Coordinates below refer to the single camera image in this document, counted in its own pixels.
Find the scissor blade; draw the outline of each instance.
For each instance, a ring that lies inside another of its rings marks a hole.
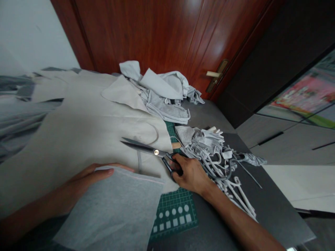
[[[129,139],[129,138],[125,138],[125,137],[122,137],[124,140],[128,141],[129,143],[132,143],[134,145],[138,145],[138,146],[144,146],[144,147],[148,147],[148,148],[152,148],[151,146],[149,145],[146,145],[144,143],[141,143],[141,142],[138,142],[136,140],[133,140],[133,139]]]
[[[125,144],[126,146],[129,146],[130,148],[135,149],[136,151],[140,151],[140,152],[144,152],[144,153],[147,153],[147,154],[155,155],[155,156],[158,156],[158,157],[161,157],[161,158],[166,155],[166,152],[159,151],[155,148],[152,148],[151,146],[147,146],[146,144],[138,145],[137,143],[133,144],[133,143],[125,142],[125,141],[121,141],[121,142],[123,144]]]

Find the green cutting mat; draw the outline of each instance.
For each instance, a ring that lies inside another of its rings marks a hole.
[[[176,137],[174,124],[165,122],[170,136]],[[192,193],[179,188],[175,192],[163,194],[158,204],[154,226],[151,231],[150,242],[177,234],[198,226]]]

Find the table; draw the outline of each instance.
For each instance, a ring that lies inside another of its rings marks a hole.
[[[188,126],[208,128],[216,126],[223,134],[226,144],[238,152],[250,153],[248,147],[211,101],[205,105],[183,104],[191,113]],[[255,208],[257,220],[286,249],[307,242],[315,235],[286,199],[263,167],[243,163],[246,169],[263,186],[260,189],[248,174],[239,166],[233,173],[242,183],[242,189]],[[193,194],[199,226],[189,231],[151,243],[148,250],[242,250],[220,216],[199,195]]]

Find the cabinet handle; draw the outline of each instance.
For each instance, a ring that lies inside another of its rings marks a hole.
[[[278,136],[280,136],[282,134],[284,134],[284,132],[279,132],[279,133],[275,134],[274,136],[271,136],[270,138],[267,138],[266,140],[263,140],[261,143],[258,143],[258,145],[261,146],[261,145],[267,143],[268,141],[273,140],[274,138],[277,138]]]
[[[328,143],[328,144],[326,144],[326,145],[322,145],[322,146],[318,146],[318,147],[316,147],[316,148],[313,148],[312,151],[317,150],[317,149],[320,149],[320,148],[323,148],[323,147],[326,147],[326,146],[329,146],[329,145],[332,145],[332,144],[335,144],[335,141],[334,141],[334,142],[331,142],[331,143]]]

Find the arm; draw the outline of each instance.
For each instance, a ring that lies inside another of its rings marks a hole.
[[[285,250],[267,230],[227,198],[208,178],[197,159],[188,159],[179,154],[174,155],[174,158],[184,172],[182,176],[174,172],[174,180],[181,187],[199,194],[209,202],[245,250]]]
[[[56,190],[1,220],[0,246],[8,247],[43,221],[69,213],[90,185],[113,175],[114,169],[94,172],[101,166],[119,166],[134,171],[117,163],[90,165]]]

